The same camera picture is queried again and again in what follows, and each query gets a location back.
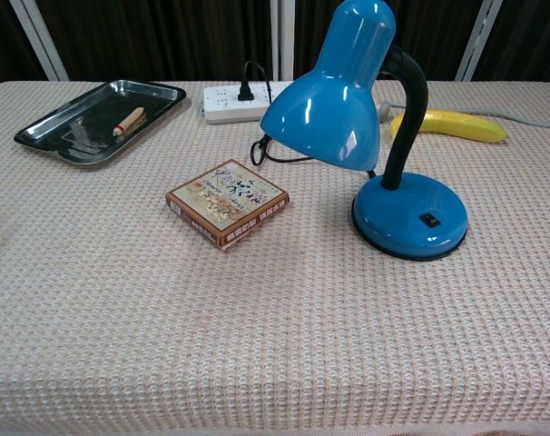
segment blue desk lamp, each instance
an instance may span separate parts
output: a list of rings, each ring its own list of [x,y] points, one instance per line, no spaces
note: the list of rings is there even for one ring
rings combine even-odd
[[[457,248],[467,211],[442,183],[403,173],[427,110],[422,70],[392,45],[396,22],[382,1],[346,0],[338,9],[315,68],[288,86],[260,122],[271,138],[307,156],[351,170],[378,162],[379,130],[370,89],[381,71],[404,86],[407,107],[386,171],[369,180],[352,204],[360,234],[385,253],[431,260]]]

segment wooden stick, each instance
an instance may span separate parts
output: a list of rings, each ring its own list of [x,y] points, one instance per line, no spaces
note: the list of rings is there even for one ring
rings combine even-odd
[[[132,124],[136,122],[138,118],[144,113],[143,107],[136,107],[131,114],[126,116],[121,122],[115,126],[113,129],[112,134],[114,136],[120,136],[124,130],[126,130],[128,127],[130,127]]]

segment lamp base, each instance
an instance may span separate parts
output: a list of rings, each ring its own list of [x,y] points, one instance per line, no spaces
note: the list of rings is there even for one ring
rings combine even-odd
[[[352,219],[366,241],[384,253],[413,261],[450,254],[467,234],[467,210],[460,198],[437,180],[403,173],[395,191],[369,180],[354,198]]]

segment stainless steel tray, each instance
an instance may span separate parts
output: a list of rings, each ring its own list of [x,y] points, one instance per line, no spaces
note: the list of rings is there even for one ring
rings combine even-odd
[[[184,97],[181,88],[116,80],[28,125],[15,140],[74,164],[98,164],[122,150]],[[144,108],[142,117],[120,136],[113,136],[113,128],[140,106]]]

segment lamp shade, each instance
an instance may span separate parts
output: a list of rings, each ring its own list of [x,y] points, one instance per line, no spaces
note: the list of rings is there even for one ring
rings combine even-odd
[[[288,86],[260,126],[302,154],[352,170],[378,161],[378,115],[370,89],[396,23],[381,1],[346,0],[329,25],[315,68]]]

